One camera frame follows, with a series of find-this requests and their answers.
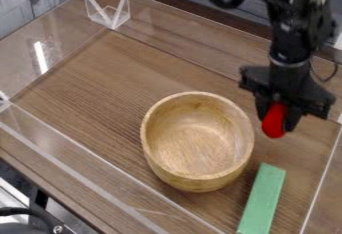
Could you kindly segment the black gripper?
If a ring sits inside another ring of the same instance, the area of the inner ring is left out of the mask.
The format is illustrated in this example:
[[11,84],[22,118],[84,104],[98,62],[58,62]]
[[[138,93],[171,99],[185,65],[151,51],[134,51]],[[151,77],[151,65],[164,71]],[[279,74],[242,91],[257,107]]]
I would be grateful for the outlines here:
[[314,81],[309,66],[243,66],[239,86],[255,96],[259,120],[266,117],[273,102],[287,106],[283,125],[286,132],[294,131],[302,114],[326,119],[335,103],[335,96]]

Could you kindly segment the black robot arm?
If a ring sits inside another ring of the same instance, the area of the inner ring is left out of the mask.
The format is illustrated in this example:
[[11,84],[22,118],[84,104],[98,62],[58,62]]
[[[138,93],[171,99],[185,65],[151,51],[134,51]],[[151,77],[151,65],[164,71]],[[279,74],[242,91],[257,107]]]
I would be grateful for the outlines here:
[[[209,0],[222,9],[245,0]],[[262,130],[271,138],[291,132],[305,115],[329,116],[334,94],[315,73],[313,55],[331,39],[337,23],[331,0],[263,0],[273,28],[270,64],[241,68],[239,86],[255,96]]]

